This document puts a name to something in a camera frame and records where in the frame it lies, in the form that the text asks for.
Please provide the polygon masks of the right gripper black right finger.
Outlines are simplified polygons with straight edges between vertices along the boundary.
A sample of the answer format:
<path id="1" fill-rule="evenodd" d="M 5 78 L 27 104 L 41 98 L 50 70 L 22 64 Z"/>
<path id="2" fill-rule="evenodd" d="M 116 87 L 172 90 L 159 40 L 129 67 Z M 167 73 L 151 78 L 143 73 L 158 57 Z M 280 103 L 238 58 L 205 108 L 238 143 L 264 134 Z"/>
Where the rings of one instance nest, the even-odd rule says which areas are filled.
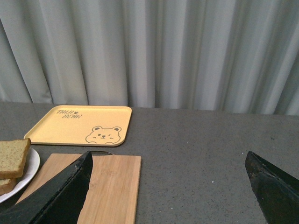
<path id="1" fill-rule="evenodd" d="M 263 215 L 269 224 L 299 222 L 299 181 L 249 151 L 245 168 Z"/>

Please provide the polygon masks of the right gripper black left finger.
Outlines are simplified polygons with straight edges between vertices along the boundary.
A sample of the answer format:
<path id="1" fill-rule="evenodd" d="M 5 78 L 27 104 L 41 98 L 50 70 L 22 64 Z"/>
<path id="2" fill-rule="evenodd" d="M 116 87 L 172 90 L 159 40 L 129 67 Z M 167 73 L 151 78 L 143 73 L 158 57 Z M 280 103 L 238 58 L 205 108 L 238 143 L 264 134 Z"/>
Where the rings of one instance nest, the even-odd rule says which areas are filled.
<path id="1" fill-rule="evenodd" d="M 75 224 L 93 169 L 87 151 L 43 186 L 0 215 L 2 224 Z"/>

